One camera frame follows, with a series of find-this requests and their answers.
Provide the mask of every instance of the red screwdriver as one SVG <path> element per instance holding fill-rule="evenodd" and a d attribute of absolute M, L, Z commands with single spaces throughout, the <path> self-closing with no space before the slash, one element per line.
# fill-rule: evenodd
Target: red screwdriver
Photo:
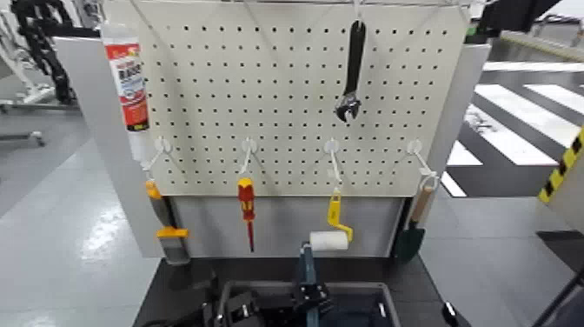
<path fill-rule="evenodd" d="M 254 183 L 251 178 L 241 178 L 237 183 L 237 197 L 242 203 L 243 221 L 248 225 L 249 250 L 254 251 Z"/>

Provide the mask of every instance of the black table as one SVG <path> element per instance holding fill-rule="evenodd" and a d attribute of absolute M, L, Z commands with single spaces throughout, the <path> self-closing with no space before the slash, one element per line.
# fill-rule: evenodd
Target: black table
<path fill-rule="evenodd" d="M 162 260 L 135 327 L 151 320 L 179 318 L 202 304 L 202 290 L 213 270 L 220 283 L 229 280 L 292 281 L 297 258 L 193 259 L 184 267 Z M 391 292 L 402 327 L 445 327 L 442 301 L 419 257 L 402 266 L 385 258 L 317 258 L 318 280 L 323 282 L 382 282 Z"/>

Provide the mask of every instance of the pegboard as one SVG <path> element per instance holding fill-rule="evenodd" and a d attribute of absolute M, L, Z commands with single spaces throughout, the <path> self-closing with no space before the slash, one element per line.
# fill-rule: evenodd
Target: pegboard
<path fill-rule="evenodd" d="M 409 197 L 427 157 L 468 15 L 456 6 L 363 5 L 368 28 L 359 116 L 333 109 L 346 79 L 349 4 L 109 3 L 139 29 L 155 137 L 173 145 L 153 168 L 165 195 L 234 196 L 246 137 L 257 196 L 329 196 L 336 153 L 347 196 Z"/>

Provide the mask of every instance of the yellow and black striped tape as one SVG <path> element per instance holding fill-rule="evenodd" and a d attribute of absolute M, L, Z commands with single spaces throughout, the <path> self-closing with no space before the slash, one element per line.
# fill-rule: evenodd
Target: yellow and black striped tape
<path fill-rule="evenodd" d="M 576 160 L 578 160 L 578 157 L 584 152 L 582 147 L 584 147 L 584 128 L 582 128 L 578 137 L 566 150 L 564 156 L 560 160 L 560 165 L 552 171 L 552 175 L 550 175 L 547 183 L 543 186 L 543 189 L 541 189 L 539 198 L 542 202 L 547 204 L 552 198 L 552 195 L 564 182 L 566 174 L 572 169 L 572 167 L 574 167 Z"/>

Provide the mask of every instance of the white stripe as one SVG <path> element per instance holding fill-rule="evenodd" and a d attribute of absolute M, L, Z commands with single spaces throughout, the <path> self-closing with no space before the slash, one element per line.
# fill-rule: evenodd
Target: white stripe
<path fill-rule="evenodd" d="M 502 123 L 489 116 L 474 105 L 469 105 L 464 120 L 476 129 L 479 135 L 491 143 L 503 156 L 517 165 L 556 165 L 547 154 L 534 147 L 523 137 L 515 134 Z"/>
<path fill-rule="evenodd" d="M 481 160 L 477 159 L 460 142 L 456 141 L 448 158 L 448 166 L 482 166 Z"/>
<path fill-rule="evenodd" d="M 573 123 L 498 84 L 479 84 L 474 91 L 566 148 L 580 132 Z"/>
<path fill-rule="evenodd" d="M 584 71 L 584 63 L 486 62 L 485 71 Z"/>
<path fill-rule="evenodd" d="M 465 193 L 464 190 L 462 190 L 461 187 L 458 186 L 458 184 L 454 181 L 454 179 L 452 179 L 452 177 L 446 171 L 442 173 L 441 180 L 442 185 L 444 185 L 444 187 L 446 188 L 446 190 L 448 190 L 448 193 L 450 193 L 451 196 L 465 197 L 467 195 L 467 193 Z"/>
<path fill-rule="evenodd" d="M 571 110 L 584 114 L 584 97 L 571 90 L 566 90 L 555 84 L 528 84 L 525 87 L 544 97 L 549 97 Z"/>

